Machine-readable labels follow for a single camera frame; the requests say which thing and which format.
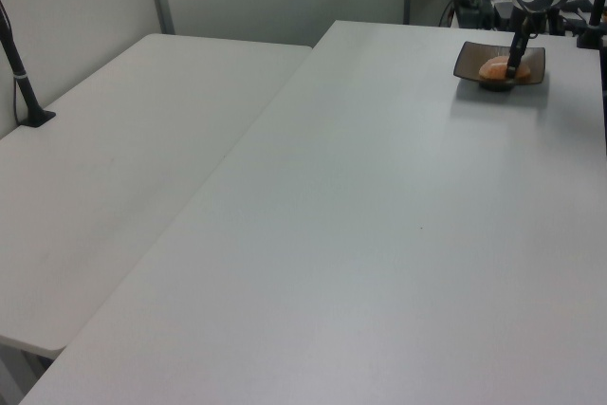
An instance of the table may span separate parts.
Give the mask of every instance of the table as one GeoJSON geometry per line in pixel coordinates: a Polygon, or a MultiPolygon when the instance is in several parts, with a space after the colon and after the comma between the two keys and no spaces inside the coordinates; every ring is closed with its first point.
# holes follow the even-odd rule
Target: table
{"type": "Polygon", "coordinates": [[[55,358],[310,49],[151,35],[0,141],[0,342],[55,358]]]}
{"type": "Polygon", "coordinates": [[[466,40],[331,27],[24,405],[602,405],[598,55],[495,94],[466,40]]]}

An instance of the black cable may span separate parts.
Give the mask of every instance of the black cable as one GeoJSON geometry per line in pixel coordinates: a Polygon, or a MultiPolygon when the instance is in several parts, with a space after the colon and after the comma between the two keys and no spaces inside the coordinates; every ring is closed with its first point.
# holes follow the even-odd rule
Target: black cable
{"type": "Polygon", "coordinates": [[[21,125],[19,118],[17,117],[17,79],[12,79],[12,114],[15,117],[15,123],[17,126],[21,125]]]}
{"type": "Polygon", "coordinates": [[[451,6],[451,4],[453,4],[455,1],[454,0],[450,0],[449,3],[447,4],[447,6],[445,7],[445,9],[443,9],[443,14],[440,15],[440,20],[438,21],[438,26],[441,27],[443,24],[443,19],[445,18],[445,13],[447,12],[447,10],[449,9],[449,7],[451,6]]]}
{"type": "Polygon", "coordinates": [[[0,0],[0,12],[2,12],[2,17],[5,20],[5,22],[7,23],[7,26],[9,27],[10,38],[12,38],[12,25],[10,24],[9,14],[5,10],[4,4],[2,3],[1,0],[0,0]]]}
{"type": "MultiPolygon", "coordinates": [[[[2,20],[9,28],[10,38],[12,39],[12,24],[10,23],[9,14],[5,10],[4,4],[1,0],[0,13],[2,14],[2,20]]],[[[12,114],[15,117],[15,123],[17,124],[17,126],[19,126],[19,118],[17,117],[17,79],[14,76],[12,77],[12,114]]]]}

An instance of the bread roll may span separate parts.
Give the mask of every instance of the bread roll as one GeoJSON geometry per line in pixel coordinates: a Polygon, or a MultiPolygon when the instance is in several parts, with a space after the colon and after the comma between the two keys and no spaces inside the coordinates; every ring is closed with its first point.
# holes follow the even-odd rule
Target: bread roll
{"type": "MultiPolygon", "coordinates": [[[[479,76],[485,80],[504,81],[506,79],[508,59],[508,56],[498,56],[489,59],[478,71],[479,76]]],[[[531,76],[529,65],[521,63],[516,70],[516,79],[523,80],[529,76],[531,76]]]]}

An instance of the floor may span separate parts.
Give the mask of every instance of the floor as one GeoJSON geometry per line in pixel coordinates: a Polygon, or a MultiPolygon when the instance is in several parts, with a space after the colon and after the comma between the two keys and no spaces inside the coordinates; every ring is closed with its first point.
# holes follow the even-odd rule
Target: floor
{"type": "Polygon", "coordinates": [[[0,344],[0,405],[17,405],[45,369],[33,355],[0,344]]]}
{"type": "Polygon", "coordinates": [[[411,24],[437,27],[440,16],[450,0],[411,0],[411,24]]]}

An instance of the brown bowl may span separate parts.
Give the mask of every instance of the brown bowl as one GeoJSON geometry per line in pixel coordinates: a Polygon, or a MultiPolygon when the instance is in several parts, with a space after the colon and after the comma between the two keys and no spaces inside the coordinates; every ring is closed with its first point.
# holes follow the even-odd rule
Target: brown bowl
{"type": "Polygon", "coordinates": [[[543,81],[546,72],[546,50],[543,47],[528,47],[521,60],[531,69],[531,75],[528,78],[491,81],[479,76],[478,71],[486,61],[498,56],[507,56],[509,53],[508,46],[465,42],[459,52],[453,75],[464,80],[475,81],[481,84],[481,87],[493,91],[505,91],[516,85],[539,84],[543,81]]]}

